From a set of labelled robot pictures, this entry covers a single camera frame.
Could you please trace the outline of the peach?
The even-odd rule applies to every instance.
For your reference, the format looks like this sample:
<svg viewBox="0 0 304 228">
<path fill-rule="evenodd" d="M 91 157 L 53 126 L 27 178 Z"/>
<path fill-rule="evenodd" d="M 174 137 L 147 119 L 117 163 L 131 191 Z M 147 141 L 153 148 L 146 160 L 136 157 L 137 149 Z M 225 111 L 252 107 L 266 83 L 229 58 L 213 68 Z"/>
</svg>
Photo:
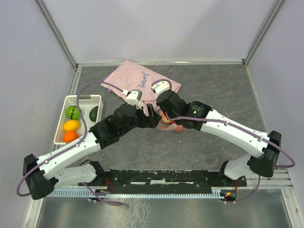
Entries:
<svg viewBox="0 0 304 228">
<path fill-rule="evenodd" d="M 161 117 L 162 117 L 161 119 L 162 119 L 162 121 L 164 123 L 166 123 L 166 124 L 170 124 L 171 123 L 171 121 L 164 114 Z"/>
</svg>

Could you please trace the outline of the clear zip top bag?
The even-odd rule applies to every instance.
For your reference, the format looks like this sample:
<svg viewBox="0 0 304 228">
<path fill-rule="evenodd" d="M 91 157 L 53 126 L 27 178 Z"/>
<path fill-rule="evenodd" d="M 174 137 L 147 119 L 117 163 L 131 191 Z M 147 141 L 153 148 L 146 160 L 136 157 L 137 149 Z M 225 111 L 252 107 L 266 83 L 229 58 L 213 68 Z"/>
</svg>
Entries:
<svg viewBox="0 0 304 228">
<path fill-rule="evenodd" d="M 158 109 L 156 111 L 160 116 L 162 116 L 164 113 L 162 112 L 161 109 Z M 162 131 L 174 131 L 174 132 L 177 132 L 176 130 L 178 128 L 182 128 L 183 126 L 182 125 L 177 125 L 175 122 L 171 121 L 171 123 L 164 123 L 162 121 L 162 119 L 160 120 L 159 124 L 157 125 L 157 128 L 159 130 L 162 130 Z"/>
</svg>

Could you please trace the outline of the red apple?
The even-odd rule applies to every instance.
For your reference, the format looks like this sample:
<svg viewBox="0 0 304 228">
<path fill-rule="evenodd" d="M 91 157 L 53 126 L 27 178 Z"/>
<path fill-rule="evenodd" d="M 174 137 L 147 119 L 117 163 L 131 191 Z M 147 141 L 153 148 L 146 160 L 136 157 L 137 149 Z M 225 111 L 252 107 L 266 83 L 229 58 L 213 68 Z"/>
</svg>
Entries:
<svg viewBox="0 0 304 228">
<path fill-rule="evenodd" d="M 181 133 L 181 132 L 184 132 L 185 130 L 186 129 L 184 127 L 182 127 L 182 128 L 178 128 L 176 131 L 179 132 L 179 133 Z"/>
</svg>

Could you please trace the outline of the dark green avocado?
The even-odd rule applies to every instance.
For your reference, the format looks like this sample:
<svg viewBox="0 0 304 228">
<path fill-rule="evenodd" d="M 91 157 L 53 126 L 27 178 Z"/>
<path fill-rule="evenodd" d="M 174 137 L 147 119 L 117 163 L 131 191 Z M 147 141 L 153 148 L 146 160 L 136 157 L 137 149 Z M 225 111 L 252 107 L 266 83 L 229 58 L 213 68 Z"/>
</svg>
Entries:
<svg viewBox="0 0 304 228">
<path fill-rule="evenodd" d="M 95 122 L 97 120 L 98 117 L 98 110 L 99 110 L 99 106 L 95 106 L 94 108 L 91 109 L 90 113 L 89 113 L 89 119 L 92 122 Z"/>
</svg>

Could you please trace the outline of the white perforated plastic basket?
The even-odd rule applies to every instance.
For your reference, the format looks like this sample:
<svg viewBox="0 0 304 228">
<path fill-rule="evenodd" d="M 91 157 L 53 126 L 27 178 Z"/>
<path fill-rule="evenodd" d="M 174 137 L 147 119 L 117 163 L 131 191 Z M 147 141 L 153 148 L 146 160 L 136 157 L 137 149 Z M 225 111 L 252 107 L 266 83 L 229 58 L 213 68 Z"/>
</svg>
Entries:
<svg viewBox="0 0 304 228">
<path fill-rule="evenodd" d="M 63 136 L 64 136 L 63 126 L 65 122 L 69 121 L 69 117 L 67 116 L 67 110 L 70 106 L 76 105 L 76 99 L 77 99 L 76 95 L 68 95 L 65 97 L 65 101 L 61 110 L 61 116 L 57 125 L 57 131 L 53 140 L 55 145 L 66 144 L 63 141 Z M 98 107 L 96 113 L 96 120 L 91 121 L 91 119 L 89 118 L 89 114 L 91 110 L 94 109 L 96 106 Z M 103 111 L 103 102 L 102 102 L 102 97 L 100 95 L 81 95 L 79 99 L 79 107 L 80 110 L 82 111 L 88 129 L 101 120 L 102 111 Z"/>
</svg>

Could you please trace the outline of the green apple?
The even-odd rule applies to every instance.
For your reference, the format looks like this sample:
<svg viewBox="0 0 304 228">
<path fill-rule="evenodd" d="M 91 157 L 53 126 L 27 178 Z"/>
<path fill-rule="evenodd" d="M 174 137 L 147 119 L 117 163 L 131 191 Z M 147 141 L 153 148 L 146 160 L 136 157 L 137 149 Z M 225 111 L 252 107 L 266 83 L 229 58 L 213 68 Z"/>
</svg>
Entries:
<svg viewBox="0 0 304 228">
<path fill-rule="evenodd" d="M 69 106 L 66 109 L 66 117 L 70 120 L 79 120 L 80 113 L 78 107 L 76 105 Z"/>
</svg>

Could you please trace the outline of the orange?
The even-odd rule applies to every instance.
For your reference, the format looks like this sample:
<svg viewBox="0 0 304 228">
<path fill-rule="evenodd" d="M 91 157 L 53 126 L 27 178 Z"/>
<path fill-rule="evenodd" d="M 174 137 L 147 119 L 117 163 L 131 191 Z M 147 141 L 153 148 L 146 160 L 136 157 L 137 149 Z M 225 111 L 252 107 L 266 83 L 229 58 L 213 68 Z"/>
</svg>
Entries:
<svg viewBox="0 0 304 228">
<path fill-rule="evenodd" d="M 63 142 L 70 143 L 78 138 L 78 133 L 76 131 L 66 131 L 63 135 Z"/>
</svg>

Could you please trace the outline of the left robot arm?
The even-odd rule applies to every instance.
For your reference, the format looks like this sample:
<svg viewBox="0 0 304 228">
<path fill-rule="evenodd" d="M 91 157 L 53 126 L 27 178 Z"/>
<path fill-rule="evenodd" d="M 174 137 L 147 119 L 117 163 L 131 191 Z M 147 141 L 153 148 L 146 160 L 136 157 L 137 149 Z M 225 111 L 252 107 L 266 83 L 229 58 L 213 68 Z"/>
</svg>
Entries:
<svg viewBox="0 0 304 228">
<path fill-rule="evenodd" d="M 145 115 L 142 109 L 123 104 L 112 115 L 92 126 L 81 138 L 39 157 L 33 154 L 26 156 L 22 181 L 28 187 L 28 194 L 34 200 L 46 197 L 59 185 L 59 173 L 65 167 L 118 142 L 134 128 L 155 128 L 161 116 L 152 104 L 148 104 L 147 108 L 149 114 Z"/>
</svg>

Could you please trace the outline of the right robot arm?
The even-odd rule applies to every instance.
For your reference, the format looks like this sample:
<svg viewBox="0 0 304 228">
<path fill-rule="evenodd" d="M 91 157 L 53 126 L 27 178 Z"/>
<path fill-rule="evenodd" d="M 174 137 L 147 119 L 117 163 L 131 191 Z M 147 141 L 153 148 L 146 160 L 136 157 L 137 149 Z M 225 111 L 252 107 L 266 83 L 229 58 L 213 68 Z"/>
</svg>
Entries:
<svg viewBox="0 0 304 228">
<path fill-rule="evenodd" d="M 232 121 L 210 106 L 193 101 L 186 103 L 179 95 L 166 90 L 157 96 L 156 104 L 176 124 L 186 129 L 210 133 L 223 138 L 247 152 L 247 155 L 223 163 L 218 181 L 228 186 L 243 175 L 255 173 L 271 178 L 280 154 L 282 135 L 257 131 Z"/>
</svg>

